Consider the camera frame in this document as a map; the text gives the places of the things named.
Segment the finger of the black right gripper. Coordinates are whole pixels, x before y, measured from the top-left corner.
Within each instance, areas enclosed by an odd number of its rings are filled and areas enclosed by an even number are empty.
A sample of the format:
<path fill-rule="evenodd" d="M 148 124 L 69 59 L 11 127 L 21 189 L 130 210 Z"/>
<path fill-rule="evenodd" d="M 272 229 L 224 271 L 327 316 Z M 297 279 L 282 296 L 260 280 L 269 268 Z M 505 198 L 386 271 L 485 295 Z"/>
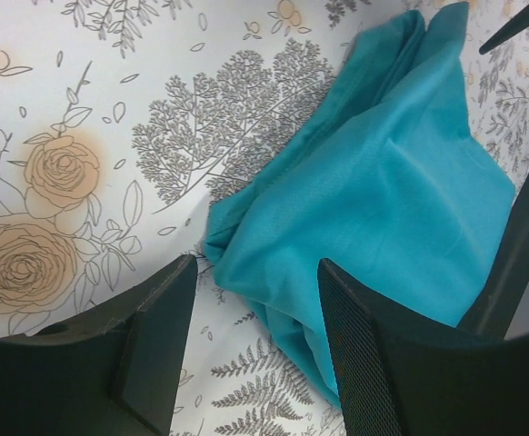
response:
<path fill-rule="evenodd" d="M 529 27 L 529 4 L 504 24 L 480 48 L 479 54 L 485 55 L 497 46 L 520 34 Z"/>
<path fill-rule="evenodd" d="M 465 332 L 502 339 L 529 283 L 529 174 L 512 207 L 484 289 L 458 324 Z"/>

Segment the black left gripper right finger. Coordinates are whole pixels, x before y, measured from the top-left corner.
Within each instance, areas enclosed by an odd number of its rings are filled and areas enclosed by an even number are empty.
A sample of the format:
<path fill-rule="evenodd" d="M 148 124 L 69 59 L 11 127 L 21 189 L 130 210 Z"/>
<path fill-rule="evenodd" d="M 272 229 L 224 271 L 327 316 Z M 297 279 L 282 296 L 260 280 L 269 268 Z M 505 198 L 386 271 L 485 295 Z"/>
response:
<path fill-rule="evenodd" d="M 529 435 L 529 334 L 490 340 L 427 318 L 330 260 L 319 296 L 350 435 Z"/>

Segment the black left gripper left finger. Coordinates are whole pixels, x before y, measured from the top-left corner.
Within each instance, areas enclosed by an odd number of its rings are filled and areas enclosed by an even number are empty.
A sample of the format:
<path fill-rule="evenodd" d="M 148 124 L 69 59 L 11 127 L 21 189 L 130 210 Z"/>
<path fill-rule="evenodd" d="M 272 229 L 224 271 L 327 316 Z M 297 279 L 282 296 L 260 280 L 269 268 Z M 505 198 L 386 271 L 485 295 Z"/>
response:
<path fill-rule="evenodd" d="M 154 275 L 35 335 L 0 339 L 0 435 L 166 435 L 197 261 Z"/>

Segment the teal t shirt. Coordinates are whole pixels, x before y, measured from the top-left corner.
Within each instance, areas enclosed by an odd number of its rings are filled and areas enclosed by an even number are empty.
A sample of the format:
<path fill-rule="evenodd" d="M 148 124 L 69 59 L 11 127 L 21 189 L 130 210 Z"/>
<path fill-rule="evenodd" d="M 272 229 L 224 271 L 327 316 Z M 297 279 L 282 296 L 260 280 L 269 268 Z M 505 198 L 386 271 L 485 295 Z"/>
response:
<path fill-rule="evenodd" d="M 314 115 L 209 214 L 215 283 L 339 402 L 317 267 L 456 326 L 485 286 L 514 185 L 472 137 L 460 53 L 469 6 L 404 12 L 357 36 Z"/>

